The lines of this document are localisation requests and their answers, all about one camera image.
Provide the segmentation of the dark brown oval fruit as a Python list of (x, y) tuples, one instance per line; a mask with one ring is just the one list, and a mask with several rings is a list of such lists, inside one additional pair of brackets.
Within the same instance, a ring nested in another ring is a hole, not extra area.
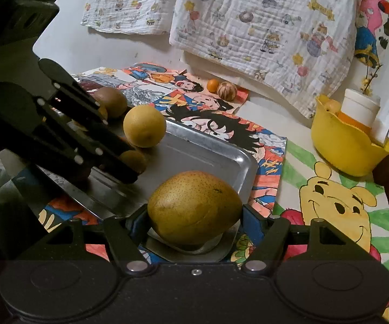
[(106, 108), (108, 115), (113, 118), (122, 116), (128, 107), (125, 96), (111, 87), (101, 87), (90, 95), (100, 102)]

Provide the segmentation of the tan brown round fruit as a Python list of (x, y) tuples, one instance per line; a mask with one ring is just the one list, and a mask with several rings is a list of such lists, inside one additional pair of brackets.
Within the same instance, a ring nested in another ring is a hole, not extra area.
[(137, 150), (128, 150), (119, 156), (125, 165), (134, 170), (138, 175), (142, 174), (147, 167), (147, 160), (141, 152)]

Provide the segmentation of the yellow round pear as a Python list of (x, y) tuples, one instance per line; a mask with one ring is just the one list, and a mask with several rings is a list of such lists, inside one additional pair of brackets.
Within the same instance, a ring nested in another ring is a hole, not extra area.
[(123, 120), (123, 132), (134, 146), (151, 148), (165, 136), (167, 123), (155, 107), (142, 104), (130, 109)]

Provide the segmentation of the green-yellow pear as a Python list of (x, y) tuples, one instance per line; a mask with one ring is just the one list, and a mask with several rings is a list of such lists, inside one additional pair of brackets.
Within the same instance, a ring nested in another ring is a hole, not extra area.
[(229, 230), (243, 203), (227, 182), (202, 171), (185, 171), (162, 183), (150, 196), (153, 229), (178, 246), (201, 245)]

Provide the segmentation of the small orange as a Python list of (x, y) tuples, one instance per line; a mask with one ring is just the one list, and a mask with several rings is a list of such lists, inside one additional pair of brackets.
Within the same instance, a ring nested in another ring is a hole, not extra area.
[(213, 78), (207, 82), (206, 88), (210, 93), (216, 93), (217, 89), (219, 88), (219, 85), (220, 81), (218, 79)]

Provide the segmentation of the striped brown round fruit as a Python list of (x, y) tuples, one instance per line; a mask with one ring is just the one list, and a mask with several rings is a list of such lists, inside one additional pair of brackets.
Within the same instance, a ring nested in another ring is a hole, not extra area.
[(221, 82), (216, 90), (216, 94), (224, 101), (232, 102), (237, 96), (238, 88), (231, 82)]

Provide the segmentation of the small orange tangerine front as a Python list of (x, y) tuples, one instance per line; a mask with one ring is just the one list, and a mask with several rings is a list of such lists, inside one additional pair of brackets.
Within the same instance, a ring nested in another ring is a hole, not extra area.
[(108, 118), (108, 113), (107, 113), (107, 109), (104, 107), (104, 105), (100, 105), (99, 109), (98, 109), (98, 112), (102, 115), (102, 117), (107, 120)]

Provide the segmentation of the silver metal tray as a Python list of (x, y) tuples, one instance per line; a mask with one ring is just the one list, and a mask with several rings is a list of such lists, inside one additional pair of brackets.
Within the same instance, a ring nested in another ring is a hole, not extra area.
[(202, 171), (227, 182), (247, 202), (257, 163), (244, 149), (216, 139), (178, 122), (169, 121), (167, 132), (152, 148), (141, 152), (146, 170), (132, 184), (124, 184), (94, 167), (84, 184), (71, 183), (50, 171), (45, 174), (95, 217), (136, 217), (147, 225), (146, 204), (153, 192), (169, 178), (185, 171)]

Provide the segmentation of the left white printed muslin cloth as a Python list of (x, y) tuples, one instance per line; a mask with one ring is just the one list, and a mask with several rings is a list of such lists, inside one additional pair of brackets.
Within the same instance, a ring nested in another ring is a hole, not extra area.
[(107, 34), (170, 31), (176, 0), (86, 0), (81, 25)]

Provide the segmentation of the white printed muslin cloth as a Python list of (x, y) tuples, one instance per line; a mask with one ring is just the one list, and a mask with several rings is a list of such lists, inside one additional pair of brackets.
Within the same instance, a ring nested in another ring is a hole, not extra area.
[(171, 45), (250, 77), (300, 114), (346, 78), (356, 0), (176, 0)]
[(176, 0), (86, 0), (81, 25), (107, 34), (170, 31)]

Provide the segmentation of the yellow plastic basket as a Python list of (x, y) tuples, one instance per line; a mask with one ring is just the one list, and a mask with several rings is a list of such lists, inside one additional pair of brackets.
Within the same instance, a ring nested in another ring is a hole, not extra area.
[(311, 127), (311, 138), (318, 153), (341, 172), (354, 177), (371, 173), (389, 156), (389, 140), (382, 146), (351, 124), (343, 122), (327, 109), (331, 100), (320, 95), (315, 98), (316, 111)]

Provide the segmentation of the colourful anime comic mat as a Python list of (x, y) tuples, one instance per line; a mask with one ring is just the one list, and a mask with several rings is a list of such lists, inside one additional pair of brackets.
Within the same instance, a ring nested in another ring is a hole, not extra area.
[(162, 112), (167, 122), (178, 122), (206, 135), (231, 143), (249, 153), (257, 163), (247, 203), (263, 217), (274, 209), (287, 146), (286, 137), (246, 119), (208, 107), (211, 97), (185, 93), (180, 89), (153, 92), (151, 86), (130, 86), (120, 72), (112, 77), (121, 82), (121, 91), (130, 104), (149, 104)]

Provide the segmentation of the right white printed muslin cloth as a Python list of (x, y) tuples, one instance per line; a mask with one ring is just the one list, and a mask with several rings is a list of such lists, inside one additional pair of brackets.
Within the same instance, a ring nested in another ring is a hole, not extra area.
[(250, 77), (300, 114), (346, 78), (356, 0), (176, 0), (171, 45)]

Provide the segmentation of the colourful cartoon wall hanging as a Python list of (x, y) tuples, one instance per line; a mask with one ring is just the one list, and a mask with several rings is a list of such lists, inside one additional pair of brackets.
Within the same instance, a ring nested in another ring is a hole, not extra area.
[(358, 0), (354, 56), (371, 68), (389, 43), (389, 0)]

